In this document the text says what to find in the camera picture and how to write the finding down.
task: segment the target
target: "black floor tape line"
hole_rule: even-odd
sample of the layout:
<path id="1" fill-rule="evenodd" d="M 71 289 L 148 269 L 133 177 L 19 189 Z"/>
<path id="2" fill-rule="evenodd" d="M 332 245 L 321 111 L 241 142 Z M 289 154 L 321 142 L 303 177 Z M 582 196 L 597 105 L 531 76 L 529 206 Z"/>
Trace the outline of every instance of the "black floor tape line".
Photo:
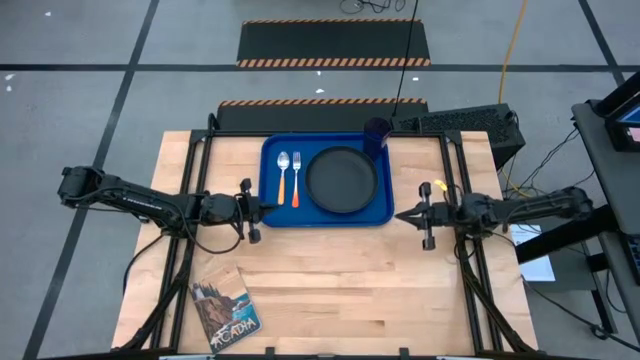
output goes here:
<path id="1" fill-rule="evenodd" d="M 153 17 L 155 16 L 156 10 L 158 8 L 158 2 L 159 0 L 152 0 L 149 3 L 147 14 L 144 18 L 142 28 L 140 29 L 140 34 L 138 35 L 133 53 L 131 54 L 131 59 L 129 60 L 130 66 L 136 65 L 140 60 L 142 48 L 144 47 L 147 36 L 149 35 L 149 29 L 151 28 Z M 111 115 L 109 116 L 109 120 L 104 130 L 102 140 L 100 141 L 100 145 L 98 146 L 98 150 L 93 161 L 94 166 L 102 167 L 102 165 L 104 164 L 109 145 L 111 144 L 111 139 L 113 138 L 116 125 L 118 124 L 118 119 L 120 118 L 120 112 L 122 111 L 124 102 L 129 92 L 129 88 L 131 86 L 133 74 L 133 70 L 128 70 L 124 75 L 122 84 L 120 85 L 120 89 L 118 90 L 118 95 L 116 96 L 113 108 L 111 110 Z M 51 282 L 49 283 L 47 294 L 45 295 L 42 306 L 40 307 L 40 311 L 38 312 L 38 317 L 36 318 L 35 325 L 31 332 L 31 336 L 29 337 L 29 342 L 27 343 L 27 347 L 23 356 L 23 359 L 25 360 L 37 359 L 38 357 L 40 347 L 42 346 L 42 342 L 44 340 L 44 336 L 47 332 L 47 328 L 49 327 L 49 322 L 51 321 L 51 316 L 53 315 L 56 303 L 58 302 L 58 298 L 60 297 L 60 292 L 62 290 L 62 286 L 64 285 L 65 277 L 67 276 L 67 272 L 69 271 L 71 259 L 73 258 L 73 253 L 75 252 L 76 245 L 78 244 L 80 233 L 82 231 L 82 227 L 84 225 L 86 217 L 87 210 L 77 210 L 75 216 L 73 217 L 71 228 L 69 229 L 69 233 L 67 234 L 67 238 L 62 247 L 62 252 L 60 254 L 60 258 L 58 259 L 58 263 L 56 264 L 56 268 L 53 272 Z"/>
<path id="2" fill-rule="evenodd" d="M 327 71 L 400 71 L 402 66 L 387 67 L 314 67 L 313 70 Z M 0 71 L 42 71 L 42 72 L 251 72 L 251 71 L 309 71 L 305 67 L 283 68 L 248 68 L 238 67 L 235 64 L 0 64 Z M 408 66 L 407 71 L 418 72 L 501 72 L 501 64 L 431 64 L 429 66 Z M 638 72 L 640 65 L 509 65 L 507 72 L 510 73 L 603 73 L 603 72 Z"/>
<path id="3" fill-rule="evenodd" d="M 591 6 L 587 0 L 578 0 L 580 3 L 580 7 L 582 8 L 582 12 L 584 12 L 584 16 L 587 18 L 587 22 L 589 23 L 589 27 L 593 32 L 593 36 L 596 38 L 596 42 L 600 47 L 600 51 L 602 51 L 602 55 L 604 55 L 604 59 L 607 61 L 607 64 L 611 67 L 611 73 L 613 74 L 613 78 L 616 80 L 618 86 L 624 83 L 624 76 L 622 76 L 622 71 L 620 71 L 618 67 L 618 63 L 616 59 L 613 57 L 613 53 L 609 48 L 609 44 L 607 44 L 607 40 L 604 38 L 604 34 L 600 29 L 600 25 L 598 25 L 598 21 L 596 20 L 593 11 L 591 10 Z"/>

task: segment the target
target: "black plate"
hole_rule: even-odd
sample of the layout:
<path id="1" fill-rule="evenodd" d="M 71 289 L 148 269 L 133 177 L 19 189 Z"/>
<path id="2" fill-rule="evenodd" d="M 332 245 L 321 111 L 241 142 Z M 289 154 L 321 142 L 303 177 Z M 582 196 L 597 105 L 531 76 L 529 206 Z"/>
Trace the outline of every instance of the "black plate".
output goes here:
<path id="1" fill-rule="evenodd" d="M 307 194 L 321 208 L 340 214 L 358 211 L 378 191 L 373 161 L 361 151 L 335 146 L 319 152 L 307 167 Z"/>

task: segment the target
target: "dark blue cup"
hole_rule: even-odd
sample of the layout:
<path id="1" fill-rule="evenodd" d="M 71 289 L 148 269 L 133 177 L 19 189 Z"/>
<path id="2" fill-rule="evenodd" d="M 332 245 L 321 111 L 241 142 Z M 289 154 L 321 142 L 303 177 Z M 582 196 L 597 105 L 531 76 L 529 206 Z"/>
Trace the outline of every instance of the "dark blue cup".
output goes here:
<path id="1" fill-rule="evenodd" d="M 382 118 L 371 118 L 364 124 L 363 152 L 375 161 L 382 149 L 387 145 L 387 138 L 391 135 L 391 124 Z"/>

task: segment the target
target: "orange-handled fork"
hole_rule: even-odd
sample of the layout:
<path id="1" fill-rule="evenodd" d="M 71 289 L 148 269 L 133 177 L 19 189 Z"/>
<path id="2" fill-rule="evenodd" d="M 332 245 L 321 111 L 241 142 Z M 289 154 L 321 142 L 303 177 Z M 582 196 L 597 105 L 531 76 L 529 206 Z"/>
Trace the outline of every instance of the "orange-handled fork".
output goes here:
<path id="1" fill-rule="evenodd" d="M 298 200 L 298 170 L 302 166 L 302 160 L 300 159 L 300 152 L 293 152 L 293 170 L 296 172 L 295 178 L 293 180 L 293 201 L 291 202 L 291 206 L 298 207 L 300 206 L 300 201 Z"/>

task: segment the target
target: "hazard stripe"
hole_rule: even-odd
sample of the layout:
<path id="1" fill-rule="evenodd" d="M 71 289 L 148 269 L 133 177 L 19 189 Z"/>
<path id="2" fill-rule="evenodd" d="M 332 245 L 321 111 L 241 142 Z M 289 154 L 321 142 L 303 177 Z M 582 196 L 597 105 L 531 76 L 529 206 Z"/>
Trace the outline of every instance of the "hazard stripe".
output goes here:
<path id="1" fill-rule="evenodd" d="M 304 59 L 244 59 L 236 66 L 249 68 L 263 67 L 394 67 L 403 66 L 404 58 L 304 58 Z M 429 66 L 427 58 L 409 58 L 406 65 Z"/>
<path id="2" fill-rule="evenodd" d="M 219 107 L 264 106 L 264 105 L 319 105 L 319 104 L 392 104 L 395 98 L 348 98 L 348 99 L 270 99 L 270 100 L 224 100 Z M 399 103 L 426 104 L 425 99 L 400 98 Z"/>
<path id="3" fill-rule="evenodd" d="M 242 25 L 247 24 L 317 24 L 323 22 L 410 22 L 411 19 L 294 19 L 294 20 L 247 20 Z M 422 19 L 415 19 L 414 22 L 422 22 Z"/>

